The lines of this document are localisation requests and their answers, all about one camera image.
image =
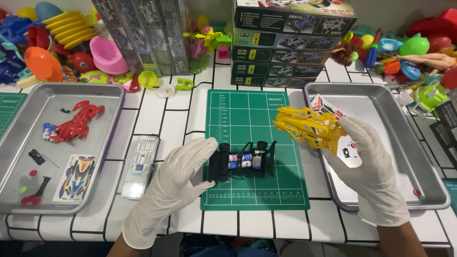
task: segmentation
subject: pink plastic toy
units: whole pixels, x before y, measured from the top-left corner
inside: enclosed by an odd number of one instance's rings
[[[191,58],[196,60],[198,57],[206,54],[206,47],[204,46],[204,40],[201,38],[197,38],[195,43],[192,47],[192,56]]]
[[[90,40],[90,51],[94,63],[101,71],[118,75],[128,71],[127,63],[114,41],[95,36]]]
[[[229,57],[229,49],[227,48],[227,46],[219,46],[218,52],[219,59],[227,59]]]

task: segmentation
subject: screwdriver set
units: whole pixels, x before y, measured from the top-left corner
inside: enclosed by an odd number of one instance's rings
[[[138,137],[134,151],[127,158],[130,162],[124,167],[124,169],[127,169],[127,176],[122,188],[121,198],[141,199],[154,168],[159,142],[160,139],[155,136]]]

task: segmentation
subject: white table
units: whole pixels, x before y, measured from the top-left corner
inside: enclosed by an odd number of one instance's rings
[[[205,136],[208,89],[287,91],[292,107],[302,108],[301,89],[247,87],[230,85],[228,59],[211,56],[211,64],[198,75],[182,76],[193,80],[192,91],[180,91],[162,100],[154,91],[127,94],[115,135],[103,166],[95,195],[81,212],[70,216],[2,214],[0,239],[47,241],[114,241],[121,224],[136,201],[121,199],[126,172],[122,172],[128,148],[140,135],[161,138],[156,166],[172,149],[197,137]],[[361,63],[344,67],[329,59],[317,81],[383,83]],[[177,84],[177,77],[164,77],[164,83]],[[28,93],[32,87],[22,90]],[[12,85],[0,86],[2,92],[20,92]],[[429,125],[435,118],[421,120],[404,109],[439,174],[457,177],[456,169],[441,149]],[[181,232],[282,238],[306,241],[376,245],[376,229],[355,213],[338,209],[330,200],[322,167],[315,150],[300,144],[300,154],[311,209],[308,211],[213,211],[200,210],[200,198],[165,219],[160,234]],[[415,211],[411,223],[422,244],[429,247],[457,246],[457,218],[451,208],[438,211]]]

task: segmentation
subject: orange toy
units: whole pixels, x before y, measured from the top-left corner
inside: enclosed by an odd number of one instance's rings
[[[27,67],[39,80],[61,82],[64,79],[62,66],[58,60],[43,48],[27,48],[24,60]]]

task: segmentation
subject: blue battery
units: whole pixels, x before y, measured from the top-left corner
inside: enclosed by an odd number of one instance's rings
[[[51,123],[43,123],[43,139],[49,141],[49,126]]]
[[[55,131],[56,127],[57,127],[56,125],[52,125],[52,124],[49,126],[49,136],[58,136],[57,131]],[[58,141],[55,139],[51,139],[51,143],[57,144]]]
[[[228,163],[228,169],[236,169],[236,166],[237,166],[237,162],[229,162]],[[241,168],[249,168],[249,167],[251,167],[251,161],[242,161],[240,167]]]
[[[252,154],[243,154],[243,157],[241,158],[242,161],[250,161],[252,159]],[[238,158],[236,155],[228,155],[228,161],[238,161]]]

